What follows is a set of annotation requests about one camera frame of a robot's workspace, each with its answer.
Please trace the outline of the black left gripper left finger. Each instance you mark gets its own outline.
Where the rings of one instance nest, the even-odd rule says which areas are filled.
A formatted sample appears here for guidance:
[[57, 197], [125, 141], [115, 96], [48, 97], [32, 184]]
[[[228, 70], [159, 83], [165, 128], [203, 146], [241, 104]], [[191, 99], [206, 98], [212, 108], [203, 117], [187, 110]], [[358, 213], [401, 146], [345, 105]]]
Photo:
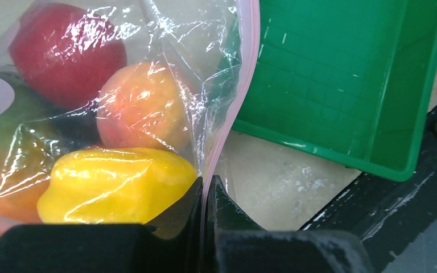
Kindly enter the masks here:
[[146, 224], [14, 226], [0, 272], [196, 272], [202, 179]]

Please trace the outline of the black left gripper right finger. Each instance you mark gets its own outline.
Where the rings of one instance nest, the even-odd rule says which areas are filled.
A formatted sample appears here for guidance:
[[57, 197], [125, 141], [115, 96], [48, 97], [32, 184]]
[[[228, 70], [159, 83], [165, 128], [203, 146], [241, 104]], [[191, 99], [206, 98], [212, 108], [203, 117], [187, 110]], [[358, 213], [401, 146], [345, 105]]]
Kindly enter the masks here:
[[227, 194], [214, 175], [207, 194], [203, 272], [373, 272], [351, 233], [267, 231]]

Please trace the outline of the yellow toy bell pepper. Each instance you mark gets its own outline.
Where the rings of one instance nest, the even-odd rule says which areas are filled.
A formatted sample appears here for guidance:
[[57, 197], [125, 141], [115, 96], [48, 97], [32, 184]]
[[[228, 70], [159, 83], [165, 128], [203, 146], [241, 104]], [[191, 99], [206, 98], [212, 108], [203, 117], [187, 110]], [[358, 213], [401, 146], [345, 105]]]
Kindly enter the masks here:
[[182, 198], [196, 178], [194, 166], [169, 151], [79, 150], [55, 163], [37, 211], [47, 224], [145, 224]]

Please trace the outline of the toy peach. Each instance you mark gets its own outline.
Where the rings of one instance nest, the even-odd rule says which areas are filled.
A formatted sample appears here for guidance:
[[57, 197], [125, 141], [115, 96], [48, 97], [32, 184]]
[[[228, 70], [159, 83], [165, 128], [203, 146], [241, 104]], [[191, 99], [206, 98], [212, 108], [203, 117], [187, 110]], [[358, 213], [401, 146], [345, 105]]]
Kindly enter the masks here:
[[96, 124], [109, 148], [179, 152], [190, 142], [180, 90], [169, 68], [154, 61], [128, 65], [99, 91]]

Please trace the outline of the purple toy eggplant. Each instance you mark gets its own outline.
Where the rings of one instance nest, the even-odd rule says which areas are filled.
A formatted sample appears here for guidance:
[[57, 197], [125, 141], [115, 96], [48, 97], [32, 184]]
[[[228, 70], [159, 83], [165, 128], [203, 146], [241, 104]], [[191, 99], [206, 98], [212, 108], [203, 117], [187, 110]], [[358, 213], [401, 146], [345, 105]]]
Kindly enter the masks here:
[[96, 115], [90, 109], [53, 110], [51, 120], [74, 149], [101, 143]]

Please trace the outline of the clear zip top bag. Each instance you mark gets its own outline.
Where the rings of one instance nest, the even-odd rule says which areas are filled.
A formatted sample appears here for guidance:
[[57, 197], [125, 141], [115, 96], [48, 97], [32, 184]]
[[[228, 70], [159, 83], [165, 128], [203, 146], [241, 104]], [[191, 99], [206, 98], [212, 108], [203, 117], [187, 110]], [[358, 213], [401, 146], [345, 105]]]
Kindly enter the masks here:
[[258, 1], [32, 1], [0, 36], [0, 234], [181, 227], [258, 57]]

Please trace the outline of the green toy mango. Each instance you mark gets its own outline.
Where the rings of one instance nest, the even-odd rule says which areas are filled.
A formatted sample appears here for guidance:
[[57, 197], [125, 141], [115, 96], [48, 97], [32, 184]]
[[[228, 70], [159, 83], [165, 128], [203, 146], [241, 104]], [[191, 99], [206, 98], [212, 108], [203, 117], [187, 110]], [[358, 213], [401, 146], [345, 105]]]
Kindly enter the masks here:
[[34, 176], [63, 152], [51, 109], [23, 81], [0, 74], [0, 179]]

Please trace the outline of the red toy tomato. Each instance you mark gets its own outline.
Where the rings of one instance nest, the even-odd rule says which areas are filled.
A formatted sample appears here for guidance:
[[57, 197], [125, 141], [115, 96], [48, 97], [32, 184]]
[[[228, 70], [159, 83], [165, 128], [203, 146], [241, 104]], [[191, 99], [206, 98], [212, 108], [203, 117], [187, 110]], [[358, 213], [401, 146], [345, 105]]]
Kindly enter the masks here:
[[82, 8], [37, 4], [19, 24], [10, 57], [28, 86], [58, 107], [86, 105], [127, 64], [115, 26]]

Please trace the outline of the green plastic tray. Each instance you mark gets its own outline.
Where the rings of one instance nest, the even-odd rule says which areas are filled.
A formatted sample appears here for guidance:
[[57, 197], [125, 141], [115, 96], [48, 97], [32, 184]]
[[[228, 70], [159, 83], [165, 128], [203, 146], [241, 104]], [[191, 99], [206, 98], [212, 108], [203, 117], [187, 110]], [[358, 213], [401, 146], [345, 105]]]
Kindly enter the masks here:
[[437, 1], [260, 1], [234, 129], [385, 179], [417, 165], [437, 69]]

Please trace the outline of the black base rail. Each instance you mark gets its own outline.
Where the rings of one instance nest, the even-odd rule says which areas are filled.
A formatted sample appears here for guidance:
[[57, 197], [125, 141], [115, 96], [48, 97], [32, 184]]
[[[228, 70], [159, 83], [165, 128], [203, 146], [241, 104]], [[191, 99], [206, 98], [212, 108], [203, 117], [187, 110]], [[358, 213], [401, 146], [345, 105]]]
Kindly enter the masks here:
[[303, 225], [343, 230], [375, 272], [437, 272], [437, 106], [427, 116], [413, 176], [395, 183], [362, 174]]

